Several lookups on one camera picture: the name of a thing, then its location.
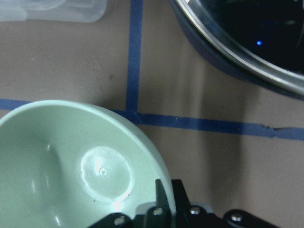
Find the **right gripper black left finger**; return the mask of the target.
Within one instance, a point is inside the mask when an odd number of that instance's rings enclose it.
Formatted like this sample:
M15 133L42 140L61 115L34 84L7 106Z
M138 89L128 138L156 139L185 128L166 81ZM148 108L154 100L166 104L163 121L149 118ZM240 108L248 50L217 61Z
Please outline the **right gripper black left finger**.
M155 181L156 202L144 216L144 228L170 228L171 210L168 199L160 179Z

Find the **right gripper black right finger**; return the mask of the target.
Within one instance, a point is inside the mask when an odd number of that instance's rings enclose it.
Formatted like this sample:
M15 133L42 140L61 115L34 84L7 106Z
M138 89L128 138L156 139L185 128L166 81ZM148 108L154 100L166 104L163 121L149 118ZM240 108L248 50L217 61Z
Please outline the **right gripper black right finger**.
M213 210L207 204L190 202L183 183L171 180L176 206L176 228L211 228Z

